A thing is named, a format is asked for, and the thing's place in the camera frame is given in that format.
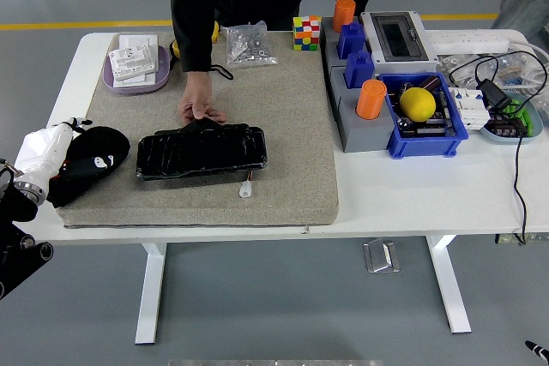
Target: white table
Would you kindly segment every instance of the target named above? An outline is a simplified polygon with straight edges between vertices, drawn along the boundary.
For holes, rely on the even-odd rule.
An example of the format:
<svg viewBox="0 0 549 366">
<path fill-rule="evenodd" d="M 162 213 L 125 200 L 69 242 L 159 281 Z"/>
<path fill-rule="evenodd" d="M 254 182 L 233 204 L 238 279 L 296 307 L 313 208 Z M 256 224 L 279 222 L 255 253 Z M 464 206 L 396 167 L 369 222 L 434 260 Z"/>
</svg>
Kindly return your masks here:
<svg viewBox="0 0 549 366">
<path fill-rule="evenodd" d="M 515 31 L 500 30 L 524 40 Z M 48 126 L 84 117 L 114 33 L 82 38 Z M 454 158 L 393 160 L 386 151 L 343 153 L 333 127 L 340 211 L 332 225 L 293 227 L 139 227 L 65 229 L 51 204 L 21 224 L 37 241 L 61 244 L 141 243 L 148 252 L 136 343 L 156 334 L 166 244 L 335 237 L 426 236 L 452 333 L 471 331 L 446 246 L 456 235 L 520 232 L 522 208 L 513 191 L 515 145 L 498 145 L 478 132 Z M 528 205 L 528 231 L 549 232 L 549 136 L 524 144 L 519 189 Z"/>
</svg>

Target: blue bin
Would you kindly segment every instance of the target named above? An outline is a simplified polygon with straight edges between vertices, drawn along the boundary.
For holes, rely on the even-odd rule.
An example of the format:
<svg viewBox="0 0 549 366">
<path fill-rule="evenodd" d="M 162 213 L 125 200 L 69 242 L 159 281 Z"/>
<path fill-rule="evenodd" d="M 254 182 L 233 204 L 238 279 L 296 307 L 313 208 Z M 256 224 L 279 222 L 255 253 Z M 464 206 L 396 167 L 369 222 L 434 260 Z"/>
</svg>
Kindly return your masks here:
<svg viewBox="0 0 549 366">
<path fill-rule="evenodd" d="M 387 149 L 393 159 L 402 159 L 407 156 L 435 156 L 443 155 L 453 157 L 456 155 L 456 148 L 462 141 L 465 141 L 469 135 L 465 126 L 463 126 L 457 107 L 455 107 L 454 98 L 452 98 L 448 85 L 440 73 L 414 73 L 414 74 L 389 74 L 380 75 L 378 79 L 385 83 L 388 91 L 400 90 L 401 84 L 410 82 L 418 86 L 430 76 L 437 76 L 441 81 L 446 101 L 448 103 L 449 117 L 454 124 L 455 136 L 436 136 L 436 137 L 402 137 L 397 126 L 397 117 L 393 111 L 389 95 L 385 95 L 385 100 L 389 107 L 389 112 L 393 118 L 395 129 L 389 138 Z"/>
</svg>

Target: orange cup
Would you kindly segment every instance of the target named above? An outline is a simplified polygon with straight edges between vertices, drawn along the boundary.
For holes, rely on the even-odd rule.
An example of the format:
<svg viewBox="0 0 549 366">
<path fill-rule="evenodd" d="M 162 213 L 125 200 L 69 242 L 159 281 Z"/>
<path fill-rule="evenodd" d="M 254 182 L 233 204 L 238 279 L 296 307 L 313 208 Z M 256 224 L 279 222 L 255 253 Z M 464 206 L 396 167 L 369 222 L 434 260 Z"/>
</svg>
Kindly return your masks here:
<svg viewBox="0 0 549 366">
<path fill-rule="evenodd" d="M 332 28 L 337 32 L 341 32 L 341 26 L 348 25 L 353 21 L 354 8 L 357 4 L 354 0 L 336 0 L 334 10 L 334 21 Z"/>
<path fill-rule="evenodd" d="M 365 81 L 357 104 L 357 115 L 366 120 L 378 117 L 385 94 L 387 94 L 387 87 L 382 81 L 376 79 Z"/>
</svg>

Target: table leg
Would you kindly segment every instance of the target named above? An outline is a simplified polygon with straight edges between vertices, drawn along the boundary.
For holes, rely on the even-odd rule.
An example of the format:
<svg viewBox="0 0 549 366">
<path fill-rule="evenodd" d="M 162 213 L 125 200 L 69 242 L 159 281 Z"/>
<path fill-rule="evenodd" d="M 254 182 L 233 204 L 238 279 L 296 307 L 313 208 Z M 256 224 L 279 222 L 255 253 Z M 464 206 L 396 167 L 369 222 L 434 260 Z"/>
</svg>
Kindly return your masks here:
<svg viewBox="0 0 549 366">
<path fill-rule="evenodd" d="M 443 297 L 449 328 L 452 333 L 470 333 L 471 326 L 463 304 L 462 294 L 455 279 L 454 268 L 449 259 L 446 246 L 455 236 L 427 236 L 431 251 L 432 264 L 435 267 L 438 287 Z"/>
<path fill-rule="evenodd" d="M 156 339 L 158 308 L 166 259 L 166 243 L 144 243 L 143 248 L 147 251 L 148 258 L 139 320 L 137 321 L 136 345 L 153 344 Z"/>
</svg>

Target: gray felt mat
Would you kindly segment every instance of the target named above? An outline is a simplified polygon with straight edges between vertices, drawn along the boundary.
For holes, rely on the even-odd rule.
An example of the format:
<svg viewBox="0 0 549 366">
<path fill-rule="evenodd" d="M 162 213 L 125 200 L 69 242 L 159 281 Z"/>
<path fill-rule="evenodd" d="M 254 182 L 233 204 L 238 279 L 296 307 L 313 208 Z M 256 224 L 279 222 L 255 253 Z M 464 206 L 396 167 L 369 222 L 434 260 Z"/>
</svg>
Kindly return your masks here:
<svg viewBox="0 0 549 366">
<path fill-rule="evenodd" d="M 164 47 L 172 33 L 158 33 Z M 88 118 L 123 132 L 131 143 L 124 163 L 67 207 L 67 226 L 326 225 L 338 211 L 334 149 L 320 51 L 293 51 L 291 33 L 269 33 L 279 64 L 233 69 L 229 81 L 212 72 L 214 107 L 229 123 L 262 128 L 267 167 L 254 173 L 253 193 L 238 196 L 242 178 L 202 182 L 143 182 L 136 177 L 137 142 L 157 130 L 178 129 L 177 104 L 186 82 L 179 63 L 160 90 L 144 95 L 111 92 L 99 79 Z M 118 48 L 118 36 L 111 50 Z M 214 45 L 213 63 L 226 66 L 226 42 Z"/>
</svg>

